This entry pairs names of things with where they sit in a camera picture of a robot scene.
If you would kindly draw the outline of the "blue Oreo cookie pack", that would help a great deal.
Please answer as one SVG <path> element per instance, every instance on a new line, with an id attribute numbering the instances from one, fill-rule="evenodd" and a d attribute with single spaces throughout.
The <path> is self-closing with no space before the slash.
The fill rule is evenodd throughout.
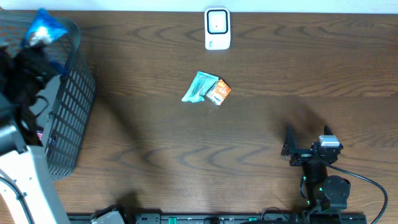
<path id="1" fill-rule="evenodd" d="M 23 69 L 45 77 L 55 76 L 55 74 L 66 76 L 65 66 L 53 59 L 46 50 L 67 33 L 68 30 L 62 23 L 45 9 L 39 9 L 22 38 L 22 51 L 17 55 L 18 63 Z"/>

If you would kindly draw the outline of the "small orange snack box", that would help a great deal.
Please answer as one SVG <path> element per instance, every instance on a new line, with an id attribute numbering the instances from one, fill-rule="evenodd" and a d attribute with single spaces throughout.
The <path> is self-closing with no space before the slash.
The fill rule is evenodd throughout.
<path id="1" fill-rule="evenodd" d="M 223 80 L 218 80 L 207 92 L 206 97 L 215 105 L 220 106 L 231 91 L 231 87 Z"/>

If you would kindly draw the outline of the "teal snack packet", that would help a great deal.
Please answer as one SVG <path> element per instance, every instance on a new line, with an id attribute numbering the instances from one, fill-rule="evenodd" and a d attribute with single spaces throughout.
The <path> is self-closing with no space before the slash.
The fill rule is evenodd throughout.
<path id="1" fill-rule="evenodd" d="M 183 96 L 183 102 L 198 103 L 205 100 L 206 93 L 219 80 L 217 76 L 205 72 L 197 72 L 190 88 Z"/>

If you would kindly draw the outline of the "purple red snack bag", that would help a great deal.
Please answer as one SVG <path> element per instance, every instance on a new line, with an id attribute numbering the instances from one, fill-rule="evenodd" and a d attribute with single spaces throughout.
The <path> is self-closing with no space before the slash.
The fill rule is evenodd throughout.
<path id="1" fill-rule="evenodd" d="M 42 136 L 43 136 L 43 133 L 44 133 L 44 132 L 38 130 L 38 131 L 36 131 L 36 133 L 37 133 L 38 138 L 39 138 L 40 140 L 42 140 Z"/>

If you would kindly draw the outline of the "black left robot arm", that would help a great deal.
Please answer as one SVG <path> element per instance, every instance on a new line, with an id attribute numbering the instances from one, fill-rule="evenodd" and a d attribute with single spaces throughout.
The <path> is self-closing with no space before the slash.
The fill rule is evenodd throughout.
<path id="1" fill-rule="evenodd" d="M 75 53 L 60 65 L 44 45 L 1 49 L 1 195 L 16 223 L 124 223 L 111 206 L 68 215 L 53 185 L 75 169 L 95 81 Z"/>

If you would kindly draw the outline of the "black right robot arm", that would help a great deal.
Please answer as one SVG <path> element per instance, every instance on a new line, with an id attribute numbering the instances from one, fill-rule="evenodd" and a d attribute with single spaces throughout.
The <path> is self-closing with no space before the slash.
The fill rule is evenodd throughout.
<path id="1" fill-rule="evenodd" d="M 300 213 L 303 223 L 342 223 L 351 184 L 337 175 L 328 175 L 327 166 L 338 160 L 343 145 L 328 126 L 324 134 L 307 148 L 296 145 L 292 128 L 288 127 L 281 155 L 290 157 L 291 166 L 303 170 L 300 193 L 308 208 Z"/>

